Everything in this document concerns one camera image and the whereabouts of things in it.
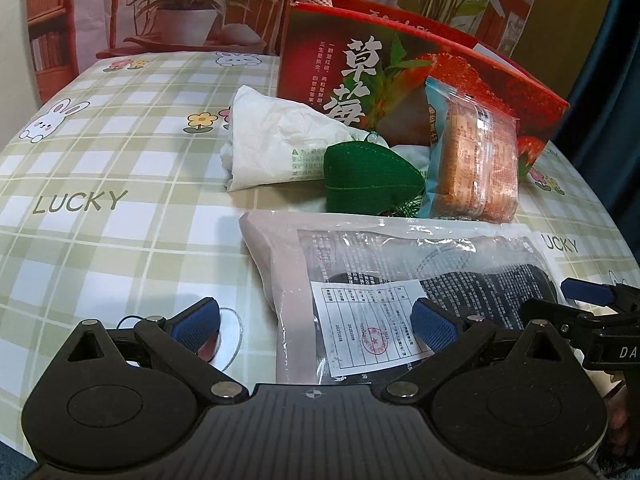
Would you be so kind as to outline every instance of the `silver bolt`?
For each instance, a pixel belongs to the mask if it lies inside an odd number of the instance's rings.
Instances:
[[[401,397],[407,399],[414,397],[418,394],[419,388],[416,384],[409,383],[407,381],[396,381],[386,387],[387,392],[394,397]]]
[[[242,393],[242,384],[222,381],[211,387],[211,393],[223,399],[233,399]]]

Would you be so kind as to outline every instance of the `snack package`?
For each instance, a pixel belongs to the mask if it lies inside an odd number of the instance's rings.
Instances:
[[[518,207],[517,120],[429,77],[430,165],[421,218],[510,222]]]
[[[394,380],[432,354],[412,331],[417,298],[514,329],[525,300],[565,303],[523,224],[254,210],[240,229],[278,316],[279,383]]]

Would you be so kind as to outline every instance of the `green plaid tablecloth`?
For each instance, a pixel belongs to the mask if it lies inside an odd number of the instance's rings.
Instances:
[[[249,389],[274,380],[276,319],[238,218],[253,208],[321,210],[324,183],[228,194],[219,153],[236,89],[274,94],[277,71],[277,58],[245,54],[102,60],[4,149],[0,440],[29,453],[20,409],[88,317],[109,328],[130,314],[171,317],[213,296],[244,331],[226,372]],[[567,276],[639,285],[620,233],[564,157],[549,146],[536,168],[517,221],[546,240]]]

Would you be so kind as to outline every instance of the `dark curtain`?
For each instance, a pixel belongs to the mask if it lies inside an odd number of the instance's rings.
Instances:
[[[640,261],[640,0],[610,0],[554,142]]]

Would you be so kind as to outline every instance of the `chinese characters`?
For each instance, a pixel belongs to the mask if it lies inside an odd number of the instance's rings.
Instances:
[[[316,73],[329,72],[329,68],[331,67],[331,60],[334,56],[334,47],[333,43],[330,43],[328,46],[324,41],[320,42],[318,46],[318,52],[316,53]],[[321,75],[315,75],[311,78],[311,88],[309,90],[309,96],[307,102],[309,104],[318,103],[321,104],[324,98],[324,90],[326,89],[326,77]]]
[[[341,83],[334,89],[331,100],[322,108],[328,110],[329,117],[349,126],[351,123],[360,122],[360,118],[365,115],[360,99],[370,95],[371,91],[362,81],[362,76],[376,75],[376,66],[380,62],[378,51],[382,49],[382,43],[371,36],[365,43],[352,39],[347,47],[349,50],[345,50],[344,53],[348,69],[342,70],[342,75],[347,78],[345,82],[353,81],[353,85],[349,85],[352,88]]]

